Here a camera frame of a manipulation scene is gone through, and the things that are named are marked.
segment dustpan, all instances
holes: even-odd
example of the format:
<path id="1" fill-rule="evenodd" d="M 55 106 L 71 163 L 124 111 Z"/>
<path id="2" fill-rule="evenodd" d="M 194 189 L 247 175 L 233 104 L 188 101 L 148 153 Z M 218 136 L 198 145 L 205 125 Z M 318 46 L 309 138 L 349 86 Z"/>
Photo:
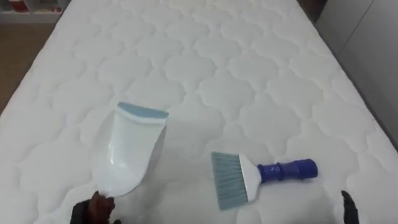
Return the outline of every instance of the dustpan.
<path id="1" fill-rule="evenodd" d="M 135 189 L 163 147 L 169 114 L 120 102 L 101 125 L 91 158 L 101 194 L 118 197 Z"/>

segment brush bristles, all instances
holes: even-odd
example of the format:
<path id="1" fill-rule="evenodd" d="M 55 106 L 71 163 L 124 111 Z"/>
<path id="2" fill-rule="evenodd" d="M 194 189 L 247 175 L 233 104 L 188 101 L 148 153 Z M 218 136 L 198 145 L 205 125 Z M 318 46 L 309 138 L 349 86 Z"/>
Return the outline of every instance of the brush bristles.
<path id="1" fill-rule="evenodd" d="M 238 155 L 212 152 L 213 172 L 220 210 L 248 202 L 241 162 Z"/>

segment floor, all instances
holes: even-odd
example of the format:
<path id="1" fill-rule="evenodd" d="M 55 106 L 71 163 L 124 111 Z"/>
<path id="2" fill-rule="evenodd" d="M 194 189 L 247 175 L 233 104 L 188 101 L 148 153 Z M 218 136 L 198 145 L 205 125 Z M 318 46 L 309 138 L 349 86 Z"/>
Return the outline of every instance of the floor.
<path id="1" fill-rule="evenodd" d="M 53 27 L 54 24 L 0 24 L 0 113 Z"/>
<path id="2" fill-rule="evenodd" d="M 311 22 L 316 23 L 319 19 L 323 8 L 328 0 L 297 0 L 301 8 L 311 20 Z"/>

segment hand brush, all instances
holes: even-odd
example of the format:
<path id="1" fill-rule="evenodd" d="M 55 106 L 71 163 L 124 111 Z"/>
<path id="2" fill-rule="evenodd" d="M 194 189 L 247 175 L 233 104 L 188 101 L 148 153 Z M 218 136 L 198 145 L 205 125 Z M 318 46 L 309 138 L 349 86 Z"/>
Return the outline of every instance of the hand brush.
<path id="1" fill-rule="evenodd" d="M 273 180 L 303 180 L 318 175 L 317 165 L 311 159 L 255 166 L 243 154 L 212 152 L 211 160 L 220 210 L 254 200 L 260 184 Z"/>

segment blue brush handle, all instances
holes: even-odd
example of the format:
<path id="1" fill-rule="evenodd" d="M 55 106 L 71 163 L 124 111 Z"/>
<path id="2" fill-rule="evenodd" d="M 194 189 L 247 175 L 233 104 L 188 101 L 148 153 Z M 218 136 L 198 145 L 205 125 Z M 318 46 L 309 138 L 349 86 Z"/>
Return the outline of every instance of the blue brush handle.
<path id="1" fill-rule="evenodd" d="M 261 174 L 261 183 L 285 180 L 307 179 L 318 175 L 318 168 L 312 159 L 297 160 L 286 164 L 257 165 Z"/>

